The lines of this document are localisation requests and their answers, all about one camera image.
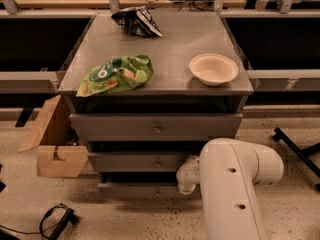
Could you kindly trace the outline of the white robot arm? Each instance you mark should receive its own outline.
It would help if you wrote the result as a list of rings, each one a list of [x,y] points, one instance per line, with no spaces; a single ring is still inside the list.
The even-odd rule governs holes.
[[[283,172],[274,149],[218,138],[188,157],[176,178],[184,195],[200,189],[208,240],[269,240],[254,187],[276,184]]]

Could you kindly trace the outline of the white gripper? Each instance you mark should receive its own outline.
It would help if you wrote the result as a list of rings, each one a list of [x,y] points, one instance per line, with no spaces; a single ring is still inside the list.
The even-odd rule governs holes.
[[[189,156],[176,172],[178,190],[183,195],[194,192],[200,183],[200,158],[195,155]]]

